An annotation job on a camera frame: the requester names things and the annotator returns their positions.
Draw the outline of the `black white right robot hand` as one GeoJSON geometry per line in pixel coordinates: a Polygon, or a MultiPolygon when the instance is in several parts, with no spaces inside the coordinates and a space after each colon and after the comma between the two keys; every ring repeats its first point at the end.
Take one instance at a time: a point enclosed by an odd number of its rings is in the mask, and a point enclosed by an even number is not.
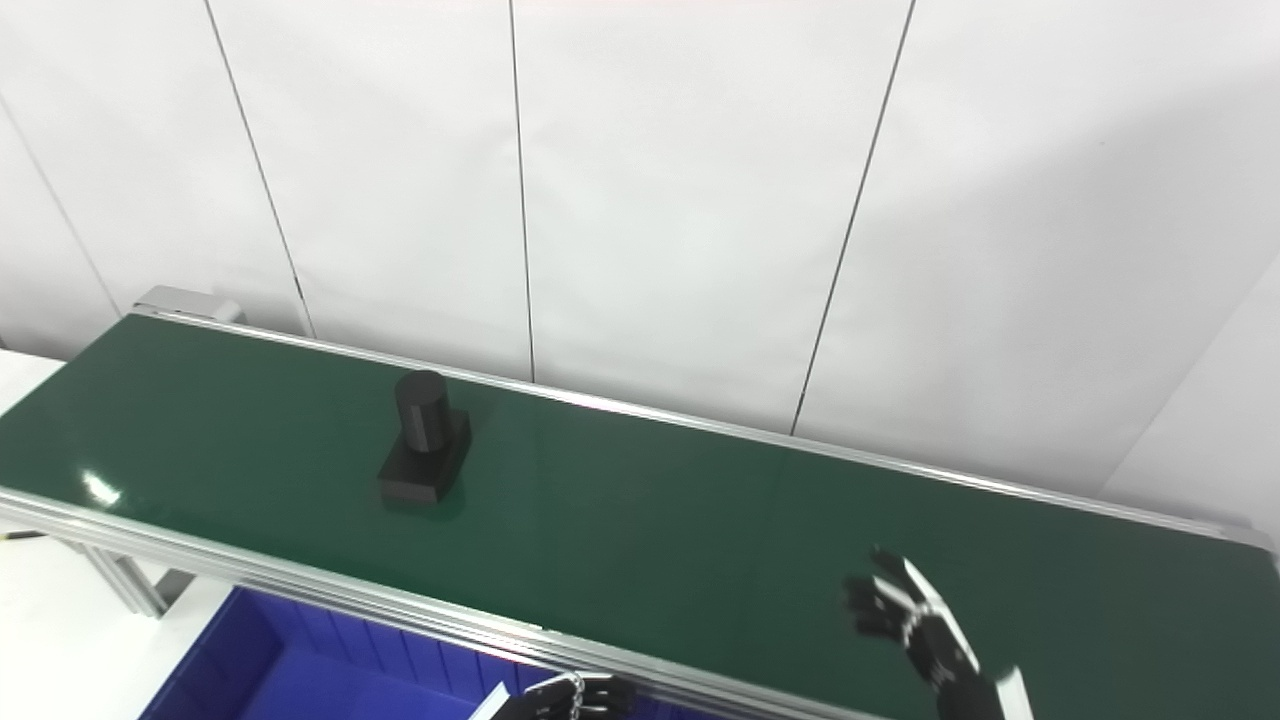
{"type": "Polygon", "coordinates": [[[900,553],[872,547],[877,574],[844,579],[845,609],[860,635],[895,643],[934,696],[940,719],[1033,719],[1021,670],[984,674],[948,602],[900,553]]]}

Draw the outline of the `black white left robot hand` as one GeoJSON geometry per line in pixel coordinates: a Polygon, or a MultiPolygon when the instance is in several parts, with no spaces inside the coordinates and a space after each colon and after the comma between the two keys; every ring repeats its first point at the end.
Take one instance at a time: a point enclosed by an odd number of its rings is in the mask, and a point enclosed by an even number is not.
{"type": "Polygon", "coordinates": [[[518,693],[504,685],[471,712],[471,719],[626,719],[637,688],[609,673],[571,671],[535,683],[518,693]]]}

